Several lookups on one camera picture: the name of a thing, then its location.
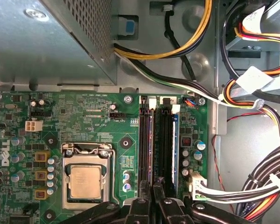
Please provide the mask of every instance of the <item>black ram slot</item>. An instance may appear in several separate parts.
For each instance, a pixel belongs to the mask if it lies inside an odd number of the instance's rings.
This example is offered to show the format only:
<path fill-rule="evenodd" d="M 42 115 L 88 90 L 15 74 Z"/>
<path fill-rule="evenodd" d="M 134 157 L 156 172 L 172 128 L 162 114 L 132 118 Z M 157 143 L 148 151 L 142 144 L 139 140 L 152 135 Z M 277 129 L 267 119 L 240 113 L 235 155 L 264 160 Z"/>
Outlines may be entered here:
<path fill-rule="evenodd" d="M 174 185 L 172 183 L 173 119 L 171 110 L 161 109 L 160 117 L 159 176 L 165 178 L 165 196 L 174 197 Z"/>
<path fill-rule="evenodd" d="M 149 137 L 150 122 L 147 100 L 142 98 L 142 105 L 139 114 L 139 170 L 138 170 L 138 190 L 141 181 L 149 181 Z"/>

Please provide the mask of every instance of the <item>cable clip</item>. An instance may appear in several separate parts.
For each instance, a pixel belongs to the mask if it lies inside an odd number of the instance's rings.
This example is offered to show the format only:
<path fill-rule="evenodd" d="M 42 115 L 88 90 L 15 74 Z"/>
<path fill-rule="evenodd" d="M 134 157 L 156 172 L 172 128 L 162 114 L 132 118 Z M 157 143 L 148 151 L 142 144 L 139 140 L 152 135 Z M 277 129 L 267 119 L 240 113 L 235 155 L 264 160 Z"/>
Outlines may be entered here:
<path fill-rule="evenodd" d="M 256 180 L 256 179 L 254 178 L 254 176 L 252 176 L 251 174 L 248 175 L 248 178 L 249 178 L 253 183 L 255 183 L 257 186 L 259 186 L 259 187 L 262 187 L 262 186 L 263 186 L 263 183 L 260 182 L 259 180 Z"/>
<path fill-rule="evenodd" d="M 250 110 L 260 110 L 263 108 L 263 106 L 265 105 L 265 101 L 263 99 L 257 99 L 255 100 L 253 107 L 248 108 Z"/>
<path fill-rule="evenodd" d="M 275 184 L 280 190 L 280 179 L 275 174 L 270 174 L 270 180 Z"/>
<path fill-rule="evenodd" d="M 162 12 L 169 12 L 169 11 L 174 11 L 174 5 L 163 5 L 162 7 Z"/>

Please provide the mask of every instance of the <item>black wire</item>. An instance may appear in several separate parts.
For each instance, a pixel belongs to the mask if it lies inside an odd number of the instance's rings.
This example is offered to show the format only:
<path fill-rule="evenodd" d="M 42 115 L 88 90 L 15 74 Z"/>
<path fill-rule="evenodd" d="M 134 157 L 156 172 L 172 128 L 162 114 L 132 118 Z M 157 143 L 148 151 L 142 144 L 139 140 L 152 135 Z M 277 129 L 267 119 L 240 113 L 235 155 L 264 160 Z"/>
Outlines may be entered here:
<path fill-rule="evenodd" d="M 239 78 L 239 74 L 233 68 L 233 66 L 232 66 L 232 64 L 231 64 L 231 62 L 228 58 L 228 55 L 227 55 L 227 50 L 226 50 L 226 27 L 228 25 L 228 22 L 229 22 L 231 16 L 237 10 L 240 10 L 241 8 L 243 8 L 245 5 L 246 5 L 245 3 L 238 4 L 227 14 L 226 20 L 225 20 L 224 25 L 223 25 L 223 29 L 222 29 L 222 33 L 221 33 L 221 40 L 220 40 L 220 50 L 221 50 L 223 63 L 225 65 L 228 73 L 230 74 L 230 76 L 235 80 L 237 80 Z M 278 38 L 278 37 L 269 37 L 269 38 L 274 39 L 274 40 L 280 40 L 280 38 Z M 254 93 L 252 93 L 252 95 L 254 95 L 254 96 L 256 96 L 260 99 L 269 101 L 269 102 L 280 104 L 280 95 L 273 95 L 273 94 L 265 93 L 261 90 L 256 90 Z"/>
<path fill-rule="evenodd" d="M 177 3 L 177 0 L 171 1 L 171 5 L 175 5 L 176 3 Z M 168 39 L 170 40 L 170 42 L 173 45 L 173 47 L 175 49 L 179 49 L 181 46 L 178 43 L 177 39 L 175 38 L 174 32 L 173 32 L 173 30 L 171 29 L 171 26 L 170 26 L 170 17 L 173 14 L 174 13 L 172 11 L 167 11 L 166 12 L 166 14 L 165 14 L 165 30 L 166 30 L 166 35 L 168 36 Z M 180 58 L 181 58 L 182 62 L 184 63 L 184 65 L 186 66 L 186 69 L 188 71 L 190 79 L 192 81 L 195 81 L 196 77 L 195 77 L 193 68 L 192 68 L 192 66 L 190 64 L 190 61 L 188 60 L 188 57 L 187 56 L 181 56 Z"/>

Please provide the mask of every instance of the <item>white label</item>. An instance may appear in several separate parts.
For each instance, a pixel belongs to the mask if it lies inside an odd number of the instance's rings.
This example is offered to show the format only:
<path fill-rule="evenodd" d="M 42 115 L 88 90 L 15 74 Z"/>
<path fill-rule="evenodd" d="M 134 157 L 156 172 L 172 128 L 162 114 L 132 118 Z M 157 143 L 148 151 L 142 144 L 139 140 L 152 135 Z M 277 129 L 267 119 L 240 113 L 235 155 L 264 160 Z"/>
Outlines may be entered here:
<path fill-rule="evenodd" d="M 251 66 L 240 78 L 237 84 L 247 93 L 252 94 L 256 90 L 261 90 L 267 84 L 273 81 L 273 78 L 262 72 L 258 68 Z"/>
<path fill-rule="evenodd" d="M 9 148 L 10 148 L 10 141 L 7 140 L 7 142 L 2 143 L 2 149 L 1 149 L 1 156 L 2 156 L 2 162 L 1 166 L 3 167 L 9 167 Z"/>
<path fill-rule="evenodd" d="M 257 9 L 255 12 L 251 13 L 250 15 L 244 18 L 243 26 L 246 30 L 252 33 L 261 34 L 260 21 L 265 11 L 265 8 L 266 7 L 263 6 L 262 8 Z"/>

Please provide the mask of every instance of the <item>motherboard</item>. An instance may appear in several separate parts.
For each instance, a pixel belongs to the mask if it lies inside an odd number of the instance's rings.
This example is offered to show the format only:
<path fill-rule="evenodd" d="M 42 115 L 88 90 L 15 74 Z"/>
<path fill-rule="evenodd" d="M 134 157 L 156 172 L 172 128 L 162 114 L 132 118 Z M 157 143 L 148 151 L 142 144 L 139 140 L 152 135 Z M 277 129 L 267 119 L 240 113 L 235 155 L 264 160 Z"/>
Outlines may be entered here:
<path fill-rule="evenodd" d="M 182 199 L 207 178 L 207 114 L 195 95 L 0 92 L 0 224 L 122 205 L 142 180 Z"/>

